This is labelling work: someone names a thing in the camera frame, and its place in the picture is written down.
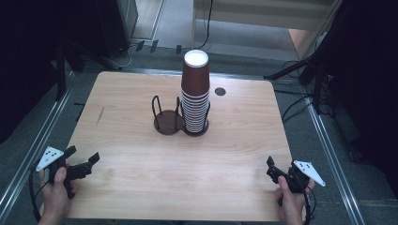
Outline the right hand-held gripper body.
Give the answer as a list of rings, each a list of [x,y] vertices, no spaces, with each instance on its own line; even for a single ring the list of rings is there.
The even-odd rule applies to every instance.
[[[273,168],[268,168],[267,175],[271,178],[272,182],[278,184],[278,177],[283,176],[287,181],[287,184],[293,193],[303,193],[310,180],[314,180],[318,185],[324,187],[326,182],[321,178],[315,167],[311,162],[293,160],[291,165],[295,165],[297,173],[290,175],[277,168],[275,165]]]

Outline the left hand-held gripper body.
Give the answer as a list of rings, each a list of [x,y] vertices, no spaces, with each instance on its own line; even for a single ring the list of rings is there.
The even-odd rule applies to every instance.
[[[44,183],[52,183],[57,170],[61,167],[67,169],[64,186],[68,192],[68,197],[72,199],[75,194],[72,192],[71,182],[76,179],[86,178],[92,173],[93,165],[87,161],[81,164],[68,166],[66,158],[64,157],[64,151],[48,146],[38,162],[36,171],[44,171]]]

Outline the black wire double cup holder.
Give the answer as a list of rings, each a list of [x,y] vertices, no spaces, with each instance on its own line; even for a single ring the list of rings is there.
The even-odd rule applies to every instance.
[[[197,131],[189,130],[188,122],[182,108],[182,101],[179,97],[176,98],[176,107],[173,110],[163,110],[161,108],[161,101],[158,96],[154,96],[151,101],[152,113],[154,116],[154,128],[163,135],[173,135],[182,130],[185,134],[192,137],[199,137],[204,135],[209,127],[208,119],[206,118],[201,128]]]

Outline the stack of brown paper cups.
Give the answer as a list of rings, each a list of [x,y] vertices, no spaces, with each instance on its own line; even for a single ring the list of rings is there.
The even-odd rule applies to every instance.
[[[187,119],[189,130],[197,131],[207,118],[209,110],[209,89],[199,97],[186,94],[181,88],[182,108]]]

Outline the person's right hand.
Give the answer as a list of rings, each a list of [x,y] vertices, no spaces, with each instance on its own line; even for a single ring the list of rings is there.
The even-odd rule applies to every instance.
[[[282,201],[278,214],[285,225],[302,225],[302,210],[305,206],[303,194],[292,193],[283,176],[278,177],[279,188],[275,192],[276,201]]]

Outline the person's left hand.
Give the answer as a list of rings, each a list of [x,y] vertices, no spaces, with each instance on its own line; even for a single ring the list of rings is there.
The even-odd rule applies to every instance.
[[[61,225],[70,211],[71,199],[64,186],[67,169],[61,167],[57,170],[52,184],[44,183],[44,172],[38,173],[39,186],[42,188],[44,211],[38,225]]]

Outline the black metal stand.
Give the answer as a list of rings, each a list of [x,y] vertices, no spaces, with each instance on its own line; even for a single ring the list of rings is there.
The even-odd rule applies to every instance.
[[[68,61],[70,66],[72,68],[76,68],[77,71],[82,71],[84,69],[84,65],[80,58],[81,53],[110,70],[122,69],[121,66],[116,66],[115,64],[106,61],[78,43],[70,40],[62,40],[56,48],[56,101],[59,101],[67,91],[65,61]]]
[[[298,61],[296,64],[289,66],[281,71],[272,74],[265,75],[265,80],[278,80],[281,77],[289,74],[290,72],[299,70],[303,68],[302,73],[298,77],[298,81],[301,85],[307,85],[311,81],[314,81],[314,92],[313,92],[313,107],[315,111],[320,114],[321,113],[321,86],[323,78],[326,75],[326,66],[325,66],[325,50],[321,47],[316,49],[314,53],[308,56],[305,59]]]

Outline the black curtain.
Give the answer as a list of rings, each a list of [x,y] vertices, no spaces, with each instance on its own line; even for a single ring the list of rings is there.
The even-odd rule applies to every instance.
[[[398,0],[343,0],[329,35],[330,88],[357,131],[350,145],[398,199]]]
[[[73,32],[90,0],[0,0],[0,144],[54,86],[66,59],[84,68]]]

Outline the dark cabinet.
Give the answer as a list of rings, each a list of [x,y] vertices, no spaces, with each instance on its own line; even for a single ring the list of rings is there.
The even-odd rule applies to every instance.
[[[138,20],[135,0],[96,0],[99,11],[100,53],[118,57],[130,46]]]

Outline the metal floor rail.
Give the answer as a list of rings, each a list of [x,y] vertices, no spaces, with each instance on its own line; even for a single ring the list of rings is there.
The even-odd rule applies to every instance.
[[[346,222],[347,225],[367,225],[361,212],[360,205],[351,187],[343,164],[339,159],[340,148],[344,148],[344,140],[321,115],[318,115],[313,106],[310,106],[309,115],[314,124],[317,137],[325,155],[325,164],[328,168],[327,185],[322,187],[322,193],[327,195],[326,206],[330,212],[336,212],[335,221]]]
[[[51,89],[37,106],[17,126],[13,134],[0,144],[0,220],[5,220],[18,199],[30,166],[44,149],[66,102],[75,72],[67,74],[67,91],[59,100]]]

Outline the white partition frame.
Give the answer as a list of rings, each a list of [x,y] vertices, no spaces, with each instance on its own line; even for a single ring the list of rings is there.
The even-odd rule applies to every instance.
[[[196,21],[256,24],[287,28],[297,53],[310,50],[328,27],[343,0],[193,0],[191,43],[195,42]]]

